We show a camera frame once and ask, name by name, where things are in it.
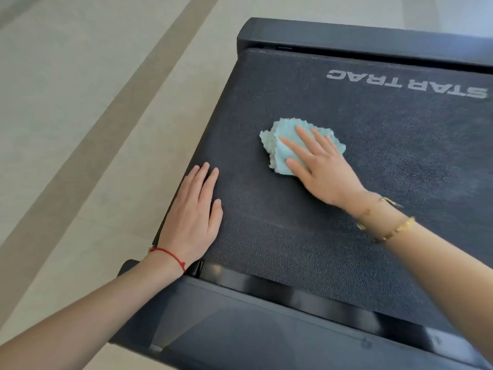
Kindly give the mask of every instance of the person's right arm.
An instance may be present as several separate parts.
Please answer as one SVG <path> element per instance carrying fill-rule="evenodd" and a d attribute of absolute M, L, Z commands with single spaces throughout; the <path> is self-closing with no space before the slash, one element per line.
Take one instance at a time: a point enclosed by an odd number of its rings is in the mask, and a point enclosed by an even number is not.
<path fill-rule="evenodd" d="M 312 130 L 315 139 L 301 127 L 296 131 L 308 150 L 285 138 L 282 141 L 307 168 L 294 159 L 286 164 L 315 197 L 359 218 L 377 239 L 409 220 L 363 187 L 330 138 L 316 130 Z M 416 222 L 394 232 L 385 245 L 452 324 L 493 362 L 493 269 Z"/>

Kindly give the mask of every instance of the logo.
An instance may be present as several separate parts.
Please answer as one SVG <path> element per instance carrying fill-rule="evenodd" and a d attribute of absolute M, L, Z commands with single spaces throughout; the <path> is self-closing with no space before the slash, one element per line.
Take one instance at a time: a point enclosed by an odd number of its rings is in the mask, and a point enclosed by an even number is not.
<path fill-rule="evenodd" d="M 359 82 L 360 80 L 366 78 L 365 81 L 368 84 L 374 84 L 377 86 L 387 86 L 397 89 L 403 88 L 404 86 L 404 84 L 399 83 L 399 78 L 392 78 L 392 80 L 389 82 L 387 81 L 386 76 L 375 76 L 373 74 L 354 74 L 350 71 L 340 71 L 340 70 L 330 70 L 329 74 L 327 74 L 327 78 L 335 79 L 335 80 L 343 80 L 346 77 L 350 82 Z M 459 84 L 438 84 L 435 82 L 428 82 L 428 81 L 418 82 L 414 79 L 410 79 L 409 83 L 407 83 L 407 86 L 404 88 L 408 88 L 410 90 L 415 90 L 415 91 L 424 91 L 424 92 L 430 89 L 430 91 L 436 93 L 444 93 L 447 95 L 454 95 L 454 96 L 473 97 L 475 99 L 485 99 L 488 97 L 487 88 L 469 87 L 467 88 L 466 92 L 462 92 L 461 86 Z"/>

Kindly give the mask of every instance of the floor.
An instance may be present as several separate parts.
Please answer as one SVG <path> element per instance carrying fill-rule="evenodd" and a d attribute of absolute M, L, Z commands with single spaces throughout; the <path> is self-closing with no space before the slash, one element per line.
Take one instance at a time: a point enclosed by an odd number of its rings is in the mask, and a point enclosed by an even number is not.
<path fill-rule="evenodd" d="M 250 17 L 493 37 L 493 0 L 0 0 L 0 343 L 141 259 Z M 164 368 L 107 345 L 89 369 Z"/>

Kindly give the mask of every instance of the person's left hand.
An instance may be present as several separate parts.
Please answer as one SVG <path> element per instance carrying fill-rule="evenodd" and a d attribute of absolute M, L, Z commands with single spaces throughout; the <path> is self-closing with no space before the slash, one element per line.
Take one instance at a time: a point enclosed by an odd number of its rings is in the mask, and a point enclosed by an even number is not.
<path fill-rule="evenodd" d="M 214 200 L 211 211 L 219 169 L 214 168 L 204 183 L 208 170 L 207 162 L 200 169 L 194 166 L 183 179 L 159 235 L 158 247 L 185 262 L 185 268 L 205 254 L 216 239 L 222 220 L 221 200 Z"/>

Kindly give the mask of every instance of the red string bracelet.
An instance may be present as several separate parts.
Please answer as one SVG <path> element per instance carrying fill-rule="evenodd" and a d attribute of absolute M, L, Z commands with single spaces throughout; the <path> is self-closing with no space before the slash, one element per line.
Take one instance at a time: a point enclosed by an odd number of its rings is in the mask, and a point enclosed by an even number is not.
<path fill-rule="evenodd" d="M 167 251 L 166 249 L 163 249 L 163 248 L 151 248 L 151 249 L 149 249 L 149 253 L 153 252 L 153 251 L 162 251 L 164 253 L 167 253 L 171 257 L 173 257 L 176 261 L 178 261 L 178 263 L 180 264 L 180 266 L 183 269 L 183 272 L 185 273 L 185 262 L 181 262 L 180 259 L 178 257 L 176 257 L 173 253 L 171 253 L 170 251 Z"/>

